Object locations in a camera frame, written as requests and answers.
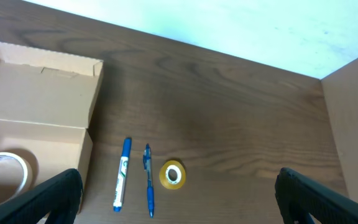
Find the blue marker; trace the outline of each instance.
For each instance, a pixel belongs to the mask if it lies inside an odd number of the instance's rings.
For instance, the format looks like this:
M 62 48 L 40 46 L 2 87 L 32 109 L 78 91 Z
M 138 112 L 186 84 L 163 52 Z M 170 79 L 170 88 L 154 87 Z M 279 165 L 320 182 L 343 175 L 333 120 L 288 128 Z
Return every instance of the blue marker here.
M 122 147 L 121 161 L 119 162 L 116 196 L 112 203 L 112 209 L 115 212 L 121 211 L 122 204 L 124 204 L 124 189 L 127 177 L 127 168 L 129 162 L 129 154 L 131 153 L 132 139 L 126 138 Z
M 147 203 L 149 205 L 150 217 L 154 216 L 154 188 L 152 179 L 152 152 L 149 144 L 143 154 L 143 165 L 147 173 Z

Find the white backdrop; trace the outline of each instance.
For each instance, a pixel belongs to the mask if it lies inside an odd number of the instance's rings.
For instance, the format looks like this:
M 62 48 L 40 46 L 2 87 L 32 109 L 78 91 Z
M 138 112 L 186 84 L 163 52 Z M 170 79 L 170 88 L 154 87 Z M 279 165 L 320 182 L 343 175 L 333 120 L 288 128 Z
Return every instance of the white backdrop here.
M 27 0 L 323 78 L 358 57 L 358 0 Z

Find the roll of tape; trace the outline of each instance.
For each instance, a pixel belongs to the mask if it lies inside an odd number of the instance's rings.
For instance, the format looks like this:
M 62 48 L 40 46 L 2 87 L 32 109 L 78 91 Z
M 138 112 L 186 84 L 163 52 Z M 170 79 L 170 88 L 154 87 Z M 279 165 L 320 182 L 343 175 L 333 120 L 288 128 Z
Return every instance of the roll of tape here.
M 176 172 L 176 178 L 173 178 L 169 175 L 171 170 Z M 166 162 L 160 170 L 160 181 L 166 189 L 176 190 L 181 188 L 186 181 L 185 168 L 178 161 Z
M 16 160 L 21 165 L 23 171 L 23 178 L 19 186 L 16 188 L 15 192 L 7 200 L 1 202 L 0 205 L 28 190 L 32 182 L 32 169 L 29 163 L 25 159 L 10 152 L 0 152 L 0 164 L 4 164 L 3 162 L 9 162 L 5 160 L 13 160 L 13 159 Z

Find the yellow tape roll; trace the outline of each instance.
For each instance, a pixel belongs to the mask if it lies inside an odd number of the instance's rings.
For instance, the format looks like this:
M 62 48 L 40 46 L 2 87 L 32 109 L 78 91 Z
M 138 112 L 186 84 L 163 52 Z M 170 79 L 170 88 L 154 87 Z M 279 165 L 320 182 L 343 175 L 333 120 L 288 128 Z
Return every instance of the yellow tape roll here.
M 170 170 L 173 170 L 177 173 L 176 179 L 173 179 L 169 176 Z M 186 181 L 185 168 L 183 168 L 183 166 L 178 161 L 166 162 L 160 170 L 160 181 L 166 189 L 176 190 L 181 188 Z

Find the wooden table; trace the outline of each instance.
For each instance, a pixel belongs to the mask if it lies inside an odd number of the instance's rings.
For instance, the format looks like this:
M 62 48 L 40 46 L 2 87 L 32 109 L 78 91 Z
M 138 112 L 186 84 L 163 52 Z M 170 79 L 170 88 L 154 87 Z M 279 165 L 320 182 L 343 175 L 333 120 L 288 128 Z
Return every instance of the wooden table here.
M 106 62 L 77 223 L 282 223 L 274 197 L 281 167 L 346 194 L 319 80 L 18 0 L 0 1 L 0 41 Z M 133 144 L 125 204 L 113 213 L 126 136 Z M 173 157 L 187 169 L 176 191 L 158 180 Z

